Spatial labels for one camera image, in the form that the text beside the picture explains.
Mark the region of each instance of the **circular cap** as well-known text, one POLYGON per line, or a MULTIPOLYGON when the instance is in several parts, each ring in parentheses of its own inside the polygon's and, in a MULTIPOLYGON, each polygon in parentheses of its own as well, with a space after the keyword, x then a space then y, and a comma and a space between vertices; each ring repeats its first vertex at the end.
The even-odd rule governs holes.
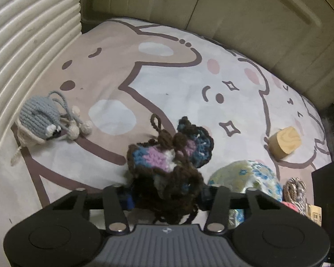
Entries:
POLYGON ((321 227, 298 213, 282 210, 252 214, 234 230, 232 241, 243 260, 263 267, 318 266, 330 248, 321 227))
POLYGON ((46 211, 11 228, 4 251, 15 266, 81 266, 93 259, 101 242, 99 229, 79 214, 46 211))
POLYGON ((126 225, 124 223, 120 223, 120 222, 111 223, 109 225, 109 229, 111 231, 115 231, 115 232, 122 232, 126 229, 126 225))
POLYGON ((223 224, 220 223, 211 223, 207 226, 208 231, 214 232, 214 233, 219 233, 222 232, 225 227, 223 224))

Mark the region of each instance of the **white logo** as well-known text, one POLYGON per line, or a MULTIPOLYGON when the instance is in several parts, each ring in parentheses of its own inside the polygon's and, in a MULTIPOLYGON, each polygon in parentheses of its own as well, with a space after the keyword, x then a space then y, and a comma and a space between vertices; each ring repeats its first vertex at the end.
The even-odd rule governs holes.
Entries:
POLYGON ((169 227, 167 227, 167 228, 163 228, 162 229, 162 232, 165 232, 166 234, 168 234, 168 233, 170 233, 170 232, 172 232, 173 230, 171 229, 171 228, 169 228, 169 227))

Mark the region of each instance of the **beige cord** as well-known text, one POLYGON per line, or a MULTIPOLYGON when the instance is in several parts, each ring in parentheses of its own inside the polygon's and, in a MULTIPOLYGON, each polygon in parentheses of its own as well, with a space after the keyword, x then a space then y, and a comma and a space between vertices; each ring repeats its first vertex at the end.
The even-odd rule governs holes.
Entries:
POLYGON ((283 186, 283 200, 294 204, 304 216, 307 212, 305 190, 305 183, 300 178, 290 178, 283 186))

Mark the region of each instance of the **gray plastic panel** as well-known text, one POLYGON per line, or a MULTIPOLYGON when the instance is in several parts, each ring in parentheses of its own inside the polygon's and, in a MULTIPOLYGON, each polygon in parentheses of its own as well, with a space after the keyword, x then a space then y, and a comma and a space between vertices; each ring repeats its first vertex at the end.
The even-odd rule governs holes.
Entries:
POLYGON ((221 237, 198 225, 137 225, 126 236, 110 238, 86 267, 250 267, 221 237))

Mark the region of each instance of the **white oval spot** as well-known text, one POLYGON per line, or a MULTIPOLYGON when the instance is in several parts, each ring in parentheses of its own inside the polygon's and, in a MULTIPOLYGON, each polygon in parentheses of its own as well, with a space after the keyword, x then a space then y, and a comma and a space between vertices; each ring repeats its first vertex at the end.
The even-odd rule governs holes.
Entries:
POLYGON ((113 136, 125 134, 136 125, 134 113, 119 100, 99 100, 88 114, 98 129, 113 136))
POLYGON ((158 55, 158 56, 171 56, 173 50, 161 43, 155 42, 143 42, 138 46, 138 50, 142 53, 158 55))

